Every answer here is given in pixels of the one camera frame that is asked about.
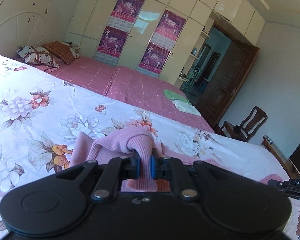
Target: chair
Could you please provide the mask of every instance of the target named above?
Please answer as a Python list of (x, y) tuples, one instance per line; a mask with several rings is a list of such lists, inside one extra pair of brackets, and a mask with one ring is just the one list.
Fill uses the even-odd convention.
[(227, 132), (230, 134), (232, 139), (236, 139), (236, 140), (243, 141), (243, 142), (248, 142), (256, 134), (258, 129), (267, 121), (267, 119), (268, 119), (267, 114), (264, 111), (262, 111), (259, 107), (255, 106), (252, 109), (250, 115), (245, 120), (242, 121), (242, 123), (239, 125), (239, 127), (234, 129), (235, 126), (233, 124), (225, 121), (223, 126), (221, 127), (221, 132), (224, 128), (226, 128)]

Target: open door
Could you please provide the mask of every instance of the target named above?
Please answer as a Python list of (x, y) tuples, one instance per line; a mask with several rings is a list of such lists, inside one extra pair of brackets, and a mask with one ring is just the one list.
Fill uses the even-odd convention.
[(231, 41), (218, 69), (196, 105), (211, 127), (215, 127), (228, 109), (252, 67), (258, 51), (257, 47)]

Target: patterned pillow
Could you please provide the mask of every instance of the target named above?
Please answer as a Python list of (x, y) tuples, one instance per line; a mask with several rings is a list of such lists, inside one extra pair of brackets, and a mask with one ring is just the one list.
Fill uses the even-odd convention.
[(79, 55), (79, 52), (81, 50), (81, 48), (80, 48), (79, 45), (76, 45), (73, 42), (62, 42), (62, 44), (67, 45), (70, 48), (70, 50), (71, 50), (71, 52), (73, 54), (74, 59), (77, 59), (77, 58), (81, 57)]
[(17, 52), (26, 63), (46, 65), (54, 68), (59, 67), (53, 59), (52, 55), (45, 48), (34, 46), (20, 46), (17, 48)]
[(71, 52), (70, 47), (59, 41), (44, 44), (43, 47), (47, 49), (50, 53), (62, 58), (67, 64), (70, 64), (74, 61), (74, 56)]

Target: green towel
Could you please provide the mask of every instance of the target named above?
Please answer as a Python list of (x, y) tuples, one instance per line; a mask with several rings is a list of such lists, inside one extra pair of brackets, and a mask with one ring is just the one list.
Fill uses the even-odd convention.
[(186, 99), (185, 97), (183, 97), (183, 96), (181, 96), (181, 95), (178, 95), (177, 93), (175, 93), (175, 92), (173, 92), (173, 91), (171, 91), (171, 90), (169, 90), (169, 89), (165, 89), (165, 90), (163, 91), (163, 93), (164, 93), (164, 95), (165, 95), (168, 99), (170, 99), (170, 100), (180, 100), (180, 101), (182, 101), (182, 102), (185, 102), (185, 103), (187, 103), (187, 104), (190, 104), (190, 102), (189, 102), (188, 99)]

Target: white headboard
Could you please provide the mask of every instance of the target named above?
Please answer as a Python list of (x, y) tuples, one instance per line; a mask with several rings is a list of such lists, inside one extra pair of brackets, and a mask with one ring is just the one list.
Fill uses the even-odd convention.
[(61, 39), (60, 16), (51, 0), (0, 0), (0, 55), (12, 58), (20, 45)]

